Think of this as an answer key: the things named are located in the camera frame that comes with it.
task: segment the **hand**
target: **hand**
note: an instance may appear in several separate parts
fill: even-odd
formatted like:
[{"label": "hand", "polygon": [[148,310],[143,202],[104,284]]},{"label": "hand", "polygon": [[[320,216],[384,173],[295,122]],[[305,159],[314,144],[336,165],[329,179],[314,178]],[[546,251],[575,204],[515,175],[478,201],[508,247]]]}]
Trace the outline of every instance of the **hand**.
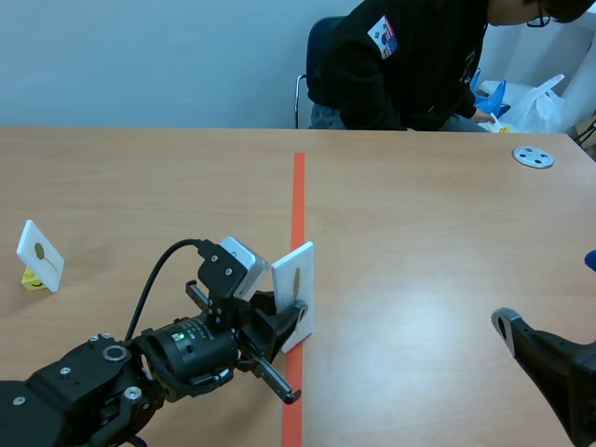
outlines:
[{"label": "hand", "polygon": [[470,118],[476,124],[478,123],[494,123],[494,118],[491,115],[485,114],[481,109],[476,109],[474,116]]}]

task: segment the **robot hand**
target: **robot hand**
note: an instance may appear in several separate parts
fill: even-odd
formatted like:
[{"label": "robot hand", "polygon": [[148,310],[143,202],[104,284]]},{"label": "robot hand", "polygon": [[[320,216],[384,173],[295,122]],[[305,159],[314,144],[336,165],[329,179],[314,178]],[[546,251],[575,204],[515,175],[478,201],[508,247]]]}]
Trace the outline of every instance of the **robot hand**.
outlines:
[{"label": "robot hand", "polygon": [[[198,278],[209,294],[196,281],[186,284],[202,313],[132,338],[161,266],[185,246],[197,247],[205,259]],[[271,362],[307,306],[295,302],[277,312],[272,292],[255,292],[267,268],[231,237],[219,245],[198,239],[173,245],[147,280],[123,341],[92,336],[28,380],[0,382],[0,445],[146,447],[136,435],[164,400],[210,393],[232,380],[234,370],[263,378],[284,403],[294,403],[301,391]]]},{"label": "robot hand", "polygon": [[515,310],[493,313],[493,325],[513,358],[557,414],[575,447],[596,440],[596,343],[578,345],[535,331]]}]

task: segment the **chair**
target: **chair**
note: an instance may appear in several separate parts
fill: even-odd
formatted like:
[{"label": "chair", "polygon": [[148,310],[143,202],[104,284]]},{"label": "chair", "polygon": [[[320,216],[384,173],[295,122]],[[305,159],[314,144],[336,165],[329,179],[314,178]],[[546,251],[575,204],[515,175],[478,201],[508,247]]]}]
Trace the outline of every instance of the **chair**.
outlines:
[{"label": "chair", "polygon": [[326,17],[315,23],[308,35],[306,45],[306,74],[298,76],[296,80],[296,101],[294,103],[294,126],[298,129],[298,99],[300,98],[300,82],[306,78],[306,86],[310,87],[318,67],[323,61],[327,51],[327,42],[335,27],[344,19],[344,16]]}]

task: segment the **red tape line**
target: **red tape line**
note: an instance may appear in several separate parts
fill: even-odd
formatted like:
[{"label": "red tape line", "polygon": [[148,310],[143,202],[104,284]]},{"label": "red tape line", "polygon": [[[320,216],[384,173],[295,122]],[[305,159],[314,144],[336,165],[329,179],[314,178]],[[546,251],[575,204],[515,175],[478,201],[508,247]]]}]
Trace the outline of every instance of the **red tape line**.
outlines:
[{"label": "red tape line", "polygon": [[[305,241],[305,154],[294,154],[294,180],[291,196],[291,249]],[[292,389],[303,387],[304,351],[300,343],[286,355],[286,380]],[[302,400],[284,405],[281,416],[281,447],[302,447]]]}]

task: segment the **black cable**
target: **black cable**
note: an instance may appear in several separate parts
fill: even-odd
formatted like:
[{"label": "black cable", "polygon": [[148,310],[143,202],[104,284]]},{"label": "black cable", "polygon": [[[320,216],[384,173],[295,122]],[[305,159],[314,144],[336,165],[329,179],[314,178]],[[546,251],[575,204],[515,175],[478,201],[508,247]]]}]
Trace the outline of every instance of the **black cable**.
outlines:
[{"label": "black cable", "polygon": [[[596,129],[596,119],[589,126],[586,127],[586,130],[584,130],[583,132],[581,132],[579,135],[577,135],[574,138],[574,142],[576,142],[578,144],[583,144],[583,142],[586,142],[586,140],[592,135],[592,133],[594,133],[595,129]],[[583,142],[579,142],[588,133],[589,133],[588,138],[586,140],[584,140]]]},{"label": "black cable", "polygon": [[211,391],[215,391],[217,388],[227,384],[230,380],[234,378],[234,372],[230,370],[228,375],[226,375],[221,380],[214,382],[213,384],[204,386],[187,385],[178,380],[176,377],[174,377],[174,375],[171,372],[168,371],[166,365],[164,365],[163,362],[159,359],[157,353],[154,351],[153,347],[149,342],[142,338],[136,338],[135,344],[145,355],[145,357],[147,358],[147,362],[151,366],[153,366],[156,374],[178,394],[195,398],[196,396],[202,396],[204,394],[210,393]]},{"label": "black cable", "polygon": [[153,286],[153,283],[155,282],[155,280],[157,278],[157,274],[159,273],[159,270],[161,270],[161,267],[163,267],[163,265],[166,263],[168,258],[175,251],[181,249],[182,247],[188,247],[191,245],[194,245],[195,247],[198,248],[198,246],[200,245],[201,242],[203,242],[201,239],[181,240],[180,242],[176,242],[174,245],[172,245],[170,248],[168,248],[166,250],[166,252],[164,252],[164,254],[161,255],[161,257],[157,261],[156,266],[153,267],[153,271],[151,272],[151,275],[149,275],[149,278],[147,279],[147,282],[145,283],[145,287],[142,290],[141,297],[139,298],[139,302],[137,303],[137,308],[134,309],[134,314],[132,314],[132,320],[130,321],[130,324],[129,324],[129,330],[127,331],[127,336],[124,337],[125,341],[128,341],[132,338],[132,334],[134,333],[134,330],[137,328],[137,323],[139,323],[139,318],[141,317],[142,309],[144,308],[145,303],[147,301],[147,296],[149,296],[149,291],[151,290],[151,287]]},{"label": "black cable", "polygon": [[583,145],[584,145],[584,143],[585,143],[587,140],[589,140],[589,138],[590,138],[590,137],[591,137],[591,136],[594,134],[594,132],[596,132],[596,128],[592,128],[591,132],[590,132],[590,133],[588,133],[588,135],[586,135],[586,137],[585,137],[585,138],[584,138],[584,139],[583,139],[581,142],[579,142],[579,145],[580,145],[580,146],[583,146]]},{"label": "black cable", "polygon": [[133,436],[127,442],[133,447],[147,447],[147,443],[138,436]]}]

